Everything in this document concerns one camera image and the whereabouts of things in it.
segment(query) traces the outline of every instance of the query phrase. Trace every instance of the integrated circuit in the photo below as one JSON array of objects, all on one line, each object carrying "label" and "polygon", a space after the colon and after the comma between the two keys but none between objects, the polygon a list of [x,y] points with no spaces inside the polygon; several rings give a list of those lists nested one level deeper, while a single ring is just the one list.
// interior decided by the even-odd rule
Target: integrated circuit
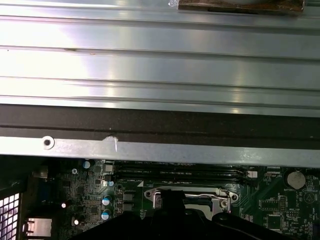
[{"label": "integrated circuit", "polygon": [[98,213],[98,208],[95,207],[95,206],[91,207],[91,213],[92,213],[92,214]]},{"label": "integrated circuit", "polygon": [[76,192],[78,194],[84,194],[85,193],[85,188],[83,186],[79,186],[77,189],[76,189]]},{"label": "integrated circuit", "polygon": [[134,194],[131,192],[125,192],[123,194],[123,201],[131,202],[134,199]]},{"label": "integrated circuit", "polygon": [[281,229],[281,216],[280,215],[268,215],[267,227],[272,230]]}]

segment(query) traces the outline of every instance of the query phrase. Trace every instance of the metal rail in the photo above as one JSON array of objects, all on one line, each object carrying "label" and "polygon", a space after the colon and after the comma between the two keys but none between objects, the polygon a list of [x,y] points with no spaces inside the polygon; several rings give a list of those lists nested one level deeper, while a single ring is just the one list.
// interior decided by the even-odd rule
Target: metal rail
[{"label": "metal rail", "polygon": [[320,116],[320,7],[0,0],[0,104]]}]

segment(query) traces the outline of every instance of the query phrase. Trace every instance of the chip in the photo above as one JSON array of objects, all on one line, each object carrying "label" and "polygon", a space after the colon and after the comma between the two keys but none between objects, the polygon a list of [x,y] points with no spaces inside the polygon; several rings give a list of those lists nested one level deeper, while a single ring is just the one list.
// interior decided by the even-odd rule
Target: chip
[{"label": "chip", "polygon": [[279,230],[281,229],[281,217],[277,215],[268,216],[268,229]]},{"label": "chip", "polygon": [[78,194],[84,194],[85,193],[85,188],[83,186],[79,186],[77,189],[76,189],[76,192]]},{"label": "chip", "polygon": [[129,212],[132,211],[133,205],[131,203],[124,203],[123,204],[123,211]]},{"label": "chip", "polygon": [[100,173],[100,172],[101,172],[101,167],[100,167],[100,166],[96,166],[96,167],[94,168],[94,172],[95,172],[95,173]]},{"label": "chip", "polygon": [[91,208],[91,213],[92,213],[92,214],[97,214],[97,213],[98,213],[98,208],[95,207],[95,206],[92,207],[92,208]]}]

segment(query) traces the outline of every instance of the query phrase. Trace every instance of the ventilation grille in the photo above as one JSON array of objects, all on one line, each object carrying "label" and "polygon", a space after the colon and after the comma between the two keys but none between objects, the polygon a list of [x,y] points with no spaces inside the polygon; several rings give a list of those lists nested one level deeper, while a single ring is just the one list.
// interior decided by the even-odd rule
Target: ventilation grille
[{"label": "ventilation grille", "polygon": [[0,200],[0,240],[16,240],[19,197],[17,193]]}]

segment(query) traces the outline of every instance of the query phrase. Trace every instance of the screw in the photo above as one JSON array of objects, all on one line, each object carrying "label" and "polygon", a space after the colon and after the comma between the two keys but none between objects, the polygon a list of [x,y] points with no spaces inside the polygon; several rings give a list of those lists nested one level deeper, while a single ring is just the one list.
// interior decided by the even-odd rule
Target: screw
[{"label": "screw", "polygon": [[220,204],[221,204],[221,206],[222,206],[223,208],[225,208],[225,207],[228,206],[228,201],[227,201],[227,200],[222,200]]}]

